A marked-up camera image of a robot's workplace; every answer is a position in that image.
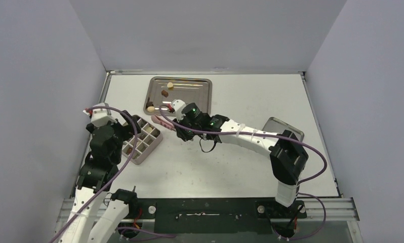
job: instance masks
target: black bracket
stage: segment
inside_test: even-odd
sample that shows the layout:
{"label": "black bracket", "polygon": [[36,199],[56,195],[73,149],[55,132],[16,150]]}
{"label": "black bracket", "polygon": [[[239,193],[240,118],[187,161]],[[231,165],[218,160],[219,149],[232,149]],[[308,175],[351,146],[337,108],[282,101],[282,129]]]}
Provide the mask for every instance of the black bracket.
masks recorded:
{"label": "black bracket", "polygon": [[[276,201],[257,201],[256,211],[257,217],[259,219],[266,219],[267,215],[270,219],[292,219],[292,217],[297,217],[298,219],[305,219],[307,217],[306,210],[301,210],[297,212],[300,206],[305,207],[305,203],[303,201],[296,200],[290,207],[286,208],[283,205],[277,203]],[[259,212],[257,209],[259,206],[263,206],[263,212]]]}

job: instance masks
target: red wire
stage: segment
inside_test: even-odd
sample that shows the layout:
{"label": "red wire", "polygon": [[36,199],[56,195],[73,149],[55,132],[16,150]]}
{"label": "red wire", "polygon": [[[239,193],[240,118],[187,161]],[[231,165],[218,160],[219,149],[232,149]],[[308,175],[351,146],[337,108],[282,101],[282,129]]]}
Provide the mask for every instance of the red wire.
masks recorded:
{"label": "red wire", "polygon": [[136,227],[136,221],[141,217],[142,215],[142,209],[139,209],[139,214],[138,216],[134,219],[134,227]]}

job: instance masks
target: white enclosure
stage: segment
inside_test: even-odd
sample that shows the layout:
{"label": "white enclosure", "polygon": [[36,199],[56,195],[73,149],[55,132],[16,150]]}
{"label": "white enclosure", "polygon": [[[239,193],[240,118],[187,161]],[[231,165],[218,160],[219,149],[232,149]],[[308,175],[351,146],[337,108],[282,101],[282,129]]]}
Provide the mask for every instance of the white enclosure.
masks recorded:
{"label": "white enclosure", "polygon": [[1,0],[0,242],[51,238],[87,145],[82,109],[125,69],[306,72],[306,126],[365,242],[404,242],[404,0]]}

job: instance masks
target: metal tray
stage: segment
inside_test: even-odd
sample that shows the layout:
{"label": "metal tray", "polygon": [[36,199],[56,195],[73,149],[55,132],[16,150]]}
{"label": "metal tray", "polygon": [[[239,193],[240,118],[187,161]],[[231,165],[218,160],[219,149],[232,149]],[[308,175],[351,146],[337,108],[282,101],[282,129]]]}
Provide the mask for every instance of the metal tray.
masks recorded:
{"label": "metal tray", "polygon": [[[174,87],[169,90],[166,85],[172,82]],[[180,99],[186,104],[194,102],[202,112],[211,112],[211,95],[213,83],[204,78],[181,78],[181,77],[154,77],[150,80],[147,96],[144,102],[144,113],[147,115],[159,115],[161,104],[170,104],[175,99]],[[162,90],[169,93],[168,97],[161,95]],[[147,103],[153,102],[154,112],[148,112]]]}
{"label": "metal tray", "polygon": [[296,135],[297,139],[301,142],[303,141],[303,137],[305,136],[305,134],[299,129],[275,117],[270,117],[268,119],[265,126],[263,127],[263,130],[270,133],[282,133],[284,132],[284,130],[289,130],[292,131]]}

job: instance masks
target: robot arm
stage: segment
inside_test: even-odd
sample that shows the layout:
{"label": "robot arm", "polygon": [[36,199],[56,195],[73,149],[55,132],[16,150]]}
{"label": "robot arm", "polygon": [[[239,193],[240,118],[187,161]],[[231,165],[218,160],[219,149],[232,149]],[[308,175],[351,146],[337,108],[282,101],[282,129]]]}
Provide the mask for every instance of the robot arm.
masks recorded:
{"label": "robot arm", "polygon": [[[182,100],[174,100],[171,107],[176,114],[174,121],[185,127],[210,132],[233,132],[229,135],[198,134],[201,138],[235,144],[268,157],[273,174],[278,180],[275,200],[285,207],[289,207],[295,201],[299,188],[299,176],[308,160],[308,154],[303,147],[278,138],[240,135],[241,132],[272,134],[297,140],[291,131],[285,130],[282,134],[259,131],[222,115],[209,116],[207,113],[201,112],[196,104],[186,104]],[[191,140],[196,135],[192,131],[177,126],[175,129],[177,136],[184,141]]]}
{"label": "robot arm", "polygon": [[95,224],[89,235],[88,243],[106,243],[115,232],[117,225],[129,212],[137,208],[137,195],[133,191],[117,190],[111,196],[107,209]]}
{"label": "robot arm", "polygon": [[[130,116],[126,111],[123,112],[132,118],[137,132],[140,133],[141,128],[137,124],[137,118]],[[85,209],[77,213],[82,205],[118,172],[117,165],[122,159],[123,142],[134,136],[132,126],[122,126],[107,109],[95,110],[88,114],[91,117],[91,123],[86,126],[86,129],[92,134],[91,151],[80,169],[75,200],[68,220],[75,214],[78,214],[78,217],[60,237],[61,243],[107,242],[119,222],[136,209],[136,193],[119,189],[112,195],[109,207],[93,227],[101,203],[110,189],[108,187]]]}

